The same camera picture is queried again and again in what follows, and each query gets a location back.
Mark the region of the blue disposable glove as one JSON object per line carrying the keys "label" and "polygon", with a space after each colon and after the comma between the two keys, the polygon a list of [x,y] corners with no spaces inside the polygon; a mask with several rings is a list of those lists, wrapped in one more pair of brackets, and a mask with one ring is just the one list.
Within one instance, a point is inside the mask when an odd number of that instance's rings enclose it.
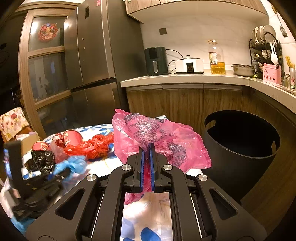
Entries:
{"label": "blue disposable glove", "polygon": [[66,168],[70,169],[70,174],[65,178],[65,181],[72,179],[75,174],[83,174],[86,171],[87,161],[85,156],[70,156],[55,165],[53,175],[63,172]]}

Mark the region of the black plastic bag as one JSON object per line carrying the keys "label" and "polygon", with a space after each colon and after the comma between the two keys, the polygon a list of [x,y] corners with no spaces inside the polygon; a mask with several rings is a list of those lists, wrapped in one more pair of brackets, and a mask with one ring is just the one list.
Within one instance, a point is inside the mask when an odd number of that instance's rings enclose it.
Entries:
{"label": "black plastic bag", "polygon": [[24,163],[29,172],[40,171],[41,174],[51,174],[55,168],[55,155],[52,151],[31,151],[32,157]]}

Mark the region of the pink plastic bag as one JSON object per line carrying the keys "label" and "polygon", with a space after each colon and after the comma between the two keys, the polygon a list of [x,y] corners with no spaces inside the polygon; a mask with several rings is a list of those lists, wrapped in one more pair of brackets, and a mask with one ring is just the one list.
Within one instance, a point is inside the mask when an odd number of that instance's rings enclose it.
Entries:
{"label": "pink plastic bag", "polygon": [[201,136],[188,125],[121,109],[115,110],[112,125],[114,153],[123,164],[139,149],[147,152],[154,145],[156,153],[166,156],[169,164],[184,173],[212,166]]}

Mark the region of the red paper cup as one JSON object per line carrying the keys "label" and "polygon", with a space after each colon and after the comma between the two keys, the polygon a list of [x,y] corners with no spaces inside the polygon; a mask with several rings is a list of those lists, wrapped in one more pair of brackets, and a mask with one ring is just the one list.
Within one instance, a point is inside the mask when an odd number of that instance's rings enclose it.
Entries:
{"label": "red paper cup", "polygon": [[83,143],[83,137],[76,130],[66,130],[63,132],[63,141],[65,147],[68,147],[69,145],[77,146]]}
{"label": "red paper cup", "polygon": [[37,141],[32,145],[33,151],[46,151],[49,148],[49,144],[42,141]]}

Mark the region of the cardboard box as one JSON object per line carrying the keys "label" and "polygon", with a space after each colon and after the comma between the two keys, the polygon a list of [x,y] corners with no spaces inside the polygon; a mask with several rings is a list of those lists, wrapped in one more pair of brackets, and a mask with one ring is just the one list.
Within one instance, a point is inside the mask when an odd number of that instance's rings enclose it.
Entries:
{"label": "cardboard box", "polygon": [[35,142],[40,140],[37,132],[29,132],[27,134],[16,135],[16,140],[21,142],[21,155],[25,155],[32,149]]}

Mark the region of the wooden lower cabinets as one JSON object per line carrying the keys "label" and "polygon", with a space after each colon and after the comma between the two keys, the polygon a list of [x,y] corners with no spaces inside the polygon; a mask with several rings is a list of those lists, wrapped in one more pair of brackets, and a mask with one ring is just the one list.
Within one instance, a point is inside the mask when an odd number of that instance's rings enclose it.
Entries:
{"label": "wooden lower cabinets", "polygon": [[242,199],[242,206],[271,233],[295,198],[295,114],[273,97],[249,86],[220,84],[156,85],[127,88],[131,113],[190,125],[201,133],[208,114],[234,109],[256,114],[280,134],[273,162]]}

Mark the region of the wooden glass-panel door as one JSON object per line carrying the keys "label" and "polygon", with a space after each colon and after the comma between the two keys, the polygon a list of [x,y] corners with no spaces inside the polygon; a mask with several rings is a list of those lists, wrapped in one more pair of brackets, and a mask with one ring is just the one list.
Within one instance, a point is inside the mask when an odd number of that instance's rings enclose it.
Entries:
{"label": "wooden glass-panel door", "polygon": [[[21,94],[29,123],[42,139],[78,125],[64,44],[65,21],[77,6],[66,1],[40,1],[17,9],[26,15],[18,49]],[[53,40],[41,42],[38,32],[46,23],[57,24],[59,30]]]}

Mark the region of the red round door decoration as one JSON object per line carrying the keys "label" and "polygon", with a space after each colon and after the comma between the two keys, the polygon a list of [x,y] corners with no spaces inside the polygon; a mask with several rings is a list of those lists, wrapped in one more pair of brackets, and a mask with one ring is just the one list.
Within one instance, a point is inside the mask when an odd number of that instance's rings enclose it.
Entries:
{"label": "red round door decoration", "polygon": [[49,42],[56,37],[58,30],[57,24],[46,23],[40,27],[38,39],[41,42]]}

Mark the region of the steel bowl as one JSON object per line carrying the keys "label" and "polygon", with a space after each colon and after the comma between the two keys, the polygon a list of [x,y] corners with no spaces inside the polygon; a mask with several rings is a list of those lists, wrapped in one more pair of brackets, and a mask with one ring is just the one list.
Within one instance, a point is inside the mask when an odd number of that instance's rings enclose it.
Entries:
{"label": "steel bowl", "polygon": [[235,75],[243,77],[253,77],[255,73],[255,68],[250,65],[243,64],[233,64],[233,72]]}

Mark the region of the pink utensil box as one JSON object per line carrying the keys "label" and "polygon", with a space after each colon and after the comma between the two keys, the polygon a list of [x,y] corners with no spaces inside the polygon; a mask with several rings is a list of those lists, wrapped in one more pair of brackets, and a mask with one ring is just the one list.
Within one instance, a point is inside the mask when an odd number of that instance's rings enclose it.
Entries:
{"label": "pink utensil box", "polygon": [[264,63],[263,67],[263,81],[269,84],[280,86],[281,84],[281,66]]}

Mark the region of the cooking oil bottle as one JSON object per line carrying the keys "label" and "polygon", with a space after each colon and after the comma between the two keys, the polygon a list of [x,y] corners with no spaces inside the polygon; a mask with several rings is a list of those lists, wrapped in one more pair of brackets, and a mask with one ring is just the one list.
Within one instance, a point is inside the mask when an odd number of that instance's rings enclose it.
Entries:
{"label": "cooking oil bottle", "polygon": [[209,61],[212,74],[226,74],[223,50],[216,40],[209,40]]}

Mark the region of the white rice spoon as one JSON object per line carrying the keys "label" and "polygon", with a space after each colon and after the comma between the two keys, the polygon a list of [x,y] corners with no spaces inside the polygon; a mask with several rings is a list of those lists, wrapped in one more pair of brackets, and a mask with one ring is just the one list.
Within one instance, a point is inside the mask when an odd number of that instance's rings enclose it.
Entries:
{"label": "white rice spoon", "polygon": [[270,48],[271,48],[270,59],[271,59],[272,63],[277,66],[278,65],[278,57],[277,57],[277,54],[275,51],[274,44],[272,42],[270,42],[269,44],[270,44]]}

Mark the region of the black dish rack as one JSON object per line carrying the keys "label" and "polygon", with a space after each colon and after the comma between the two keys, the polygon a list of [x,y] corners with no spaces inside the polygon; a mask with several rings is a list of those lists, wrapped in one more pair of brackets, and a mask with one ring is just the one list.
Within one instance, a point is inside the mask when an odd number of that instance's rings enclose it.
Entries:
{"label": "black dish rack", "polygon": [[271,60],[272,53],[277,56],[276,68],[280,71],[280,77],[283,77],[284,71],[281,69],[283,65],[282,47],[271,25],[255,27],[248,45],[251,65],[254,67],[255,75],[258,78],[263,79],[264,64],[274,64]]}

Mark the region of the hanging metal spatula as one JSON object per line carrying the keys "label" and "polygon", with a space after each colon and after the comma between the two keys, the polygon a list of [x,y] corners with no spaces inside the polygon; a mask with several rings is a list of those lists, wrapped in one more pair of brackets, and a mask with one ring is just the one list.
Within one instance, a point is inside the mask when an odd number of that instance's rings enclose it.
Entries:
{"label": "hanging metal spatula", "polygon": [[285,31],[285,29],[284,29],[284,27],[283,27],[283,25],[282,25],[282,23],[281,23],[280,15],[279,15],[278,12],[276,13],[276,15],[277,15],[277,17],[278,17],[278,21],[280,22],[280,31],[281,31],[283,37],[284,37],[284,38],[287,38],[288,35],[287,35],[287,32]]}

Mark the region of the dark wall socket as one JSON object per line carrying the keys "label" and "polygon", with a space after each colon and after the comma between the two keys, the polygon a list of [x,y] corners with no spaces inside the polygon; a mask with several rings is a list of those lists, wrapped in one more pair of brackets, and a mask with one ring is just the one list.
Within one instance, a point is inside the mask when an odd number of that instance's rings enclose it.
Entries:
{"label": "dark wall socket", "polygon": [[166,35],[167,34],[167,29],[166,28],[159,28],[159,34],[160,35]]}

